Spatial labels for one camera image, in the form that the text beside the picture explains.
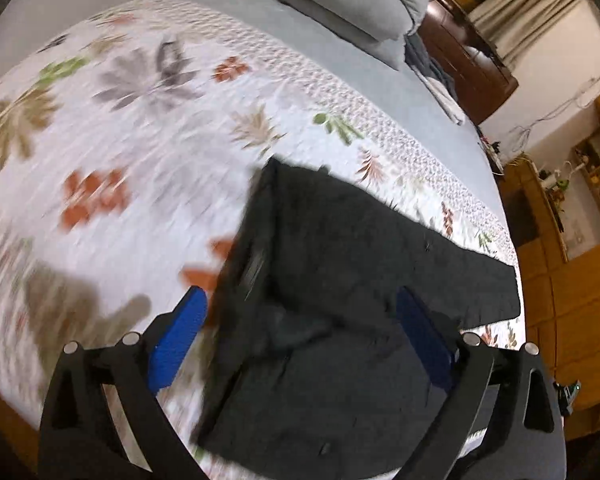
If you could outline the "black quilted pants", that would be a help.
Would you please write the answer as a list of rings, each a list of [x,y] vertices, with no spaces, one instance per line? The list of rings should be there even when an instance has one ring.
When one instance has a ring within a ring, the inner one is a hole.
[[[271,479],[402,466],[445,399],[396,317],[402,288],[459,328],[520,312],[511,266],[324,171],[271,159],[213,293],[196,443]]]

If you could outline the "wooden desk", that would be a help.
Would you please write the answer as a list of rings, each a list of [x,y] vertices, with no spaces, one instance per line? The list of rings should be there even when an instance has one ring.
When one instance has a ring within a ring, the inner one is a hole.
[[[568,261],[552,206],[530,162],[517,158],[496,178],[522,279],[533,280]]]

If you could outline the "floral quilted bedspread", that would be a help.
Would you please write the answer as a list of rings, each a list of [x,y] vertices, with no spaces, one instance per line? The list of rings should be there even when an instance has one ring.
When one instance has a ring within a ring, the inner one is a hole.
[[[312,58],[196,1],[116,6],[0,81],[0,399],[21,427],[65,342],[141,330],[221,269],[274,156],[517,260],[505,216]]]

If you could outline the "dark grey and white blanket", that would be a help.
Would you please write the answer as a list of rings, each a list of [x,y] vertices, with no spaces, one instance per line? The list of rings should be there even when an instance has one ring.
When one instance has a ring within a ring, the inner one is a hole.
[[[449,120],[464,125],[467,116],[457,103],[454,79],[432,58],[419,35],[405,37],[405,63],[434,96]]]

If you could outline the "dark wooden headboard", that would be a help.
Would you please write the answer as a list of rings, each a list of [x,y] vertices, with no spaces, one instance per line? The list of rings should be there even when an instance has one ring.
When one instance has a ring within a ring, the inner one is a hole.
[[[513,95],[518,80],[452,2],[429,0],[418,30],[428,53],[454,80],[457,102],[481,125]]]

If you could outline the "grey folded duvet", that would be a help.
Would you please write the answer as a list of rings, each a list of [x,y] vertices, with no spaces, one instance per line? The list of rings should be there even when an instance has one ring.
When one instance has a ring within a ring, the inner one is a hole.
[[[404,64],[404,39],[377,40],[313,0],[279,0],[394,70]]]

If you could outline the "beige curtain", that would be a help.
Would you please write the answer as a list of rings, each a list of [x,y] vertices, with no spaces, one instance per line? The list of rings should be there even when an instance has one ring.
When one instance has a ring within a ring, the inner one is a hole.
[[[509,70],[581,0],[486,0],[469,21]]]

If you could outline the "grey-blue bed with sheet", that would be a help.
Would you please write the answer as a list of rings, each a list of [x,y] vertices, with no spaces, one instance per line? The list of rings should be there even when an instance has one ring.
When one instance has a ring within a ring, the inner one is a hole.
[[[0,12],[0,78],[74,23],[131,0],[6,0]],[[505,216],[500,193],[471,124],[453,125],[409,68],[396,72],[348,46],[277,0],[187,0],[239,18],[282,40],[378,105],[440,159],[483,203]]]

